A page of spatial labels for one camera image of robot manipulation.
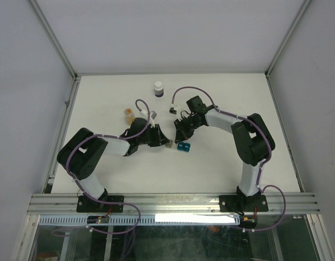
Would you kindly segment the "tan pill box compartment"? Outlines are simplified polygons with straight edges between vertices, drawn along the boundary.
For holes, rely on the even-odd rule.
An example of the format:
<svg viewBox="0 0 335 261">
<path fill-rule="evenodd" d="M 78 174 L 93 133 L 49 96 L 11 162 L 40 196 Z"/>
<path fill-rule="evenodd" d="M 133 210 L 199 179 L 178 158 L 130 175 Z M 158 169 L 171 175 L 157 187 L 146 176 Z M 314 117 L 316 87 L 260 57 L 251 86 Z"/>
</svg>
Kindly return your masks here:
<svg viewBox="0 0 335 261">
<path fill-rule="evenodd" d="M 168 142 L 165 144 L 165 146 L 166 146 L 167 148 L 172 148 L 173 145 L 174 145 L 174 142 L 173 142 L 173 140 L 171 140 L 171 139 L 169 139 Z"/>
</svg>

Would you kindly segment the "left aluminium frame post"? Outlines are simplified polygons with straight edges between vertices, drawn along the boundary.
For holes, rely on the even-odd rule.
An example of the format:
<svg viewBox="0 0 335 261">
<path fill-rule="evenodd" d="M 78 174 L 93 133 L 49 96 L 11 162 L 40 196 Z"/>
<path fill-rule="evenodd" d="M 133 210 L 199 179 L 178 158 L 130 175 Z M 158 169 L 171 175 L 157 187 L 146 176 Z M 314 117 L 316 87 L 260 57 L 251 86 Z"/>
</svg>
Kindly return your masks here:
<svg viewBox="0 0 335 261">
<path fill-rule="evenodd" d="M 40 26 L 42 27 L 44 33 L 46 34 L 49 42 L 53 46 L 55 52 L 57 53 L 58 57 L 60 58 L 62 64 L 64 65 L 66 71 L 70 74 L 72 79 L 77 78 L 77 73 L 72 66 L 69 58 L 67 57 L 64 49 L 62 48 L 58 38 L 56 37 L 54 30 L 52 29 L 50 23 L 48 22 L 44 12 L 42 11 L 38 1 L 36 0 L 27 0 L 32 12 L 36 16 Z"/>
</svg>

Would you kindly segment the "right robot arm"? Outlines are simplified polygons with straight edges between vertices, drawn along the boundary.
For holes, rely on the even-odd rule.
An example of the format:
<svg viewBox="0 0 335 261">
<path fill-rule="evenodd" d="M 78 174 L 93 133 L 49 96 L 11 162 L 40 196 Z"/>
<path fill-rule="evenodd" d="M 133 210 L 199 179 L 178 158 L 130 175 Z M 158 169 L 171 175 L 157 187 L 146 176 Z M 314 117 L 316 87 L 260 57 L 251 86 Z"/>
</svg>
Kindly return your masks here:
<svg viewBox="0 0 335 261">
<path fill-rule="evenodd" d="M 258 208 L 262 192 L 260 181 L 263 166 L 270 161 L 275 142 L 261 115 L 237 116 L 220 110 L 216 105 L 206 106 L 199 96 L 186 102 L 189 111 L 184 116 L 174 104 L 169 112 L 175 114 L 175 142 L 184 142 L 201 126 L 216 127 L 232 134 L 236 151 L 243 162 L 241 181 L 236 196 L 225 200 L 229 212 L 243 215 Z"/>
</svg>

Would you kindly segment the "right aluminium frame post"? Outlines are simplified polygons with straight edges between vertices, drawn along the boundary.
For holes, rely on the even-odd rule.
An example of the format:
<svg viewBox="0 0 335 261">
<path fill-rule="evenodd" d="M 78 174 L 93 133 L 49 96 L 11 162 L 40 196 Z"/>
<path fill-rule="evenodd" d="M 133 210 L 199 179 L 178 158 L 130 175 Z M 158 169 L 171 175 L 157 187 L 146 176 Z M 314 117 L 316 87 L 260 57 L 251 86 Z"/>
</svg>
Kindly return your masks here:
<svg viewBox="0 0 335 261">
<path fill-rule="evenodd" d="M 277 51 L 275 52 L 269 66 L 267 67 L 267 69 L 264 73 L 266 78 L 268 78 L 270 76 L 270 74 L 273 72 L 275 66 L 279 62 L 279 60 L 280 60 L 281 56 L 283 55 L 285 49 L 288 47 L 288 44 L 289 44 L 290 40 L 292 39 L 294 33 L 296 32 L 299 24 L 304 19 L 305 14 L 306 14 L 307 10 L 310 8 L 312 3 L 313 3 L 313 0 L 302 1 L 302 4 L 300 5 L 297 13 L 295 14 L 292 22 L 290 23 L 290 26 L 289 26 L 287 32 L 285 33 Z"/>
</svg>

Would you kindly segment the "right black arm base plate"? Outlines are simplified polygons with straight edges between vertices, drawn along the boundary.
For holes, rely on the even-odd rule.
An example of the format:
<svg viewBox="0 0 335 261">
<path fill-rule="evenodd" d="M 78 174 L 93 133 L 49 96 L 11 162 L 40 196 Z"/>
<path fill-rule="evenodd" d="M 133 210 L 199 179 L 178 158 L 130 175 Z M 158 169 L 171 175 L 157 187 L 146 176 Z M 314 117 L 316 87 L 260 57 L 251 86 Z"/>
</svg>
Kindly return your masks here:
<svg viewBox="0 0 335 261">
<path fill-rule="evenodd" d="M 267 199 L 264 195 L 249 197 L 249 199 L 238 195 L 220 195 L 219 207 L 221 212 L 268 212 Z"/>
</svg>

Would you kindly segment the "amber pill bottle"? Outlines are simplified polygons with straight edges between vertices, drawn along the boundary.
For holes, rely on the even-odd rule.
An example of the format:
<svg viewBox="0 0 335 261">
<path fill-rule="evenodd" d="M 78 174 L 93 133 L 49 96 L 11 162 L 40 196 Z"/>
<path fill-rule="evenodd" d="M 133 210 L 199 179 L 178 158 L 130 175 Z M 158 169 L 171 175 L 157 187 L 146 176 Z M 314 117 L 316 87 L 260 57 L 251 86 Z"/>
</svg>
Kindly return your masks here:
<svg viewBox="0 0 335 261">
<path fill-rule="evenodd" d="M 124 118 L 126 123 L 130 126 L 135 120 L 135 114 L 132 109 L 126 108 L 124 110 Z"/>
</svg>

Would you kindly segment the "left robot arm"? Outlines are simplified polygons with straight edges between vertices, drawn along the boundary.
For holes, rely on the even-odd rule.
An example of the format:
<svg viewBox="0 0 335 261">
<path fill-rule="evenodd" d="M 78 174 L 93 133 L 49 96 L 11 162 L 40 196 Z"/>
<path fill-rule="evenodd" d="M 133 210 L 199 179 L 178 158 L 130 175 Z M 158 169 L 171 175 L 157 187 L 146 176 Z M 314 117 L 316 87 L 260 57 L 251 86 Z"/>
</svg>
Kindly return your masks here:
<svg viewBox="0 0 335 261">
<path fill-rule="evenodd" d="M 124 196 L 109 195 L 94 170 L 104 154 L 128 157 L 138 147 L 159 147 L 170 143 L 158 124 L 138 117 L 119 136 L 94 134 L 79 129 L 57 155 L 57 162 L 85 194 L 78 197 L 78 213 L 121 213 Z"/>
</svg>

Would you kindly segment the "teal pill box compartments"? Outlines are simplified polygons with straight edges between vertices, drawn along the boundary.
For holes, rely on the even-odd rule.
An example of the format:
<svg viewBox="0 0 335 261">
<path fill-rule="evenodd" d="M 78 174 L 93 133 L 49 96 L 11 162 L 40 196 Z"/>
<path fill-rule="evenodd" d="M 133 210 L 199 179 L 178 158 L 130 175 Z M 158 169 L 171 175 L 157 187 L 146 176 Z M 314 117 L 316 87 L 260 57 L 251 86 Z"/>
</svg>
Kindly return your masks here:
<svg viewBox="0 0 335 261">
<path fill-rule="evenodd" d="M 177 144 L 177 150 L 178 151 L 183 151 L 183 152 L 189 152 L 191 148 L 191 144 L 187 142 L 179 142 Z"/>
</svg>

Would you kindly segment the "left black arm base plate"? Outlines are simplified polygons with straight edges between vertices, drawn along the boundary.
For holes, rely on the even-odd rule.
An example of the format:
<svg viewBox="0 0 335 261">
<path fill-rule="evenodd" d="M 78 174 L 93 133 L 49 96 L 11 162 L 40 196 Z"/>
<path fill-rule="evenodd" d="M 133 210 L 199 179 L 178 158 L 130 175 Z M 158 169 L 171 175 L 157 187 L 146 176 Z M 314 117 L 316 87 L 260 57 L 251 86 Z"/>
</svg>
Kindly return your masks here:
<svg viewBox="0 0 335 261">
<path fill-rule="evenodd" d="M 108 211 L 111 211 L 111 213 L 123 212 L 122 204 L 113 204 L 113 202 L 123 203 L 124 202 L 123 195 L 108 195 L 105 201 L 111 202 L 111 204 L 102 204 L 96 202 L 85 195 L 79 196 L 76 212 L 77 213 L 107 213 Z"/>
</svg>

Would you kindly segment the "white cap dark bottle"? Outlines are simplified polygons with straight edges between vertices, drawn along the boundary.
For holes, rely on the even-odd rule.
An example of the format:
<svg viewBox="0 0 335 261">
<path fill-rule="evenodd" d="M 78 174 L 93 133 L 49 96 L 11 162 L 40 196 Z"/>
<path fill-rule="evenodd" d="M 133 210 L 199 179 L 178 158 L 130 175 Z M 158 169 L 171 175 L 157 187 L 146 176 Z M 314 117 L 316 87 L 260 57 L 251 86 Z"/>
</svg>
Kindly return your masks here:
<svg viewBox="0 0 335 261">
<path fill-rule="evenodd" d="M 154 83 L 154 94 L 156 97 L 162 97 L 164 95 L 164 87 L 161 81 Z"/>
</svg>

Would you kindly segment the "aluminium frame post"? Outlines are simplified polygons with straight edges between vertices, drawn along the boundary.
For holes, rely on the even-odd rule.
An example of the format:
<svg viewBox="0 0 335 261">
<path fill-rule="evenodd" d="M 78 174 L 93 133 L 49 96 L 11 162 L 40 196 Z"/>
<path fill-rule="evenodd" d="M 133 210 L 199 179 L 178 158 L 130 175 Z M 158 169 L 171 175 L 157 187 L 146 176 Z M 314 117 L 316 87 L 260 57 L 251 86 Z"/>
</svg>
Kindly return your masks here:
<svg viewBox="0 0 335 261">
<path fill-rule="evenodd" d="M 305 14 L 306 14 L 307 10 L 310 8 L 312 3 L 313 3 L 313 0 L 302 1 L 302 4 L 300 5 L 297 13 L 295 14 L 292 22 L 290 23 L 290 26 L 289 26 L 287 32 L 285 33 L 277 51 L 275 52 L 269 66 L 267 67 L 267 69 L 264 73 L 266 78 L 268 78 L 270 76 L 270 74 L 273 72 L 275 66 L 279 62 L 279 60 L 280 60 L 281 56 L 283 55 L 285 49 L 288 47 L 288 44 L 289 44 L 290 40 L 292 39 L 294 33 L 296 32 L 299 24 L 304 19 Z"/>
<path fill-rule="evenodd" d="M 58 57 L 60 58 L 62 64 L 64 65 L 66 71 L 70 74 L 72 79 L 77 78 L 77 73 L 72 66 L 69 58 L 67 57 L 64 49 L 62 48 L 58 38 L 56 37 L 54 30 L 52 29 L 50 23 L 48 22 L 44 12 L 42 11 L 38 1 L 36 0 L 27 0 L 32 12 L 36 16 L 40 26 L 42 27 L 44 33 L 46 34 L 49 42 L 53 46 L 55 52 L 57 53 Z"/>
</svg>

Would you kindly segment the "aluminium front rail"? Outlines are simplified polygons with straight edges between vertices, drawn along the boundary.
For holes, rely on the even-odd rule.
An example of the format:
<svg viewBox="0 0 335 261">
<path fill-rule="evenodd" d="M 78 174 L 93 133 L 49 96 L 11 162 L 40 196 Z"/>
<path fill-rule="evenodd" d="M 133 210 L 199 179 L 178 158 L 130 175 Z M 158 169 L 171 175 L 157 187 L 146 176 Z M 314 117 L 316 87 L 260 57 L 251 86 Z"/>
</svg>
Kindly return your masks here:
<svg viewBox="0 0 335 261">
<path fill-rule="evenodd" d="M 111 194 L 110 198 L 119 205 L 113 208 L 116 215 L 155 215 L 160 213 L 188 214 L 233 214 L 228 204 L 234 193 L 206 194 Z M 34 194 L 27 210 L 29 215 L 75 215 L 81 213 L 106 213 L 81 194 Z M 265 192 L 254 204 L 243 209 L 251 215 L 305 215 L 320 214 L 317 198 L 308 192 Z"/>
</svg>

